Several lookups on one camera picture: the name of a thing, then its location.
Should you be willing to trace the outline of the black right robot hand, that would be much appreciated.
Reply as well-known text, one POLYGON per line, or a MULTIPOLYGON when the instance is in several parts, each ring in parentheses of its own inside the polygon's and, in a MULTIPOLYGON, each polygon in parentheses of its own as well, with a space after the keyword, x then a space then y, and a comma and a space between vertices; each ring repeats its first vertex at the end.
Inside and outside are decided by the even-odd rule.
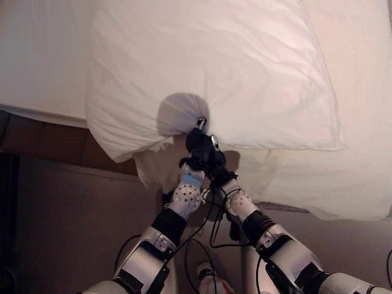
POLYGON ((205 175, 213 186, 221 187, 232 179, 237 179, 238 175, 229 171, 226 167, 226 157, 222 151, 211 151, 206 163, 205 175))

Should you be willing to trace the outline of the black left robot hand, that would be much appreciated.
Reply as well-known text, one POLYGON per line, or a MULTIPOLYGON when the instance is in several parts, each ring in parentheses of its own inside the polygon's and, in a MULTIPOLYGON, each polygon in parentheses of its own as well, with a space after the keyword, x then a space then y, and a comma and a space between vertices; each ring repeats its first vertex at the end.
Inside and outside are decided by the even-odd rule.
POLYGON ((198 118, 195 127, 186 137, 187 150, 192 156, 203 160, 207 160, 211 153, 218 152, 220 150, 215 136, 205 134, 206 123, 206 118, 198 118))

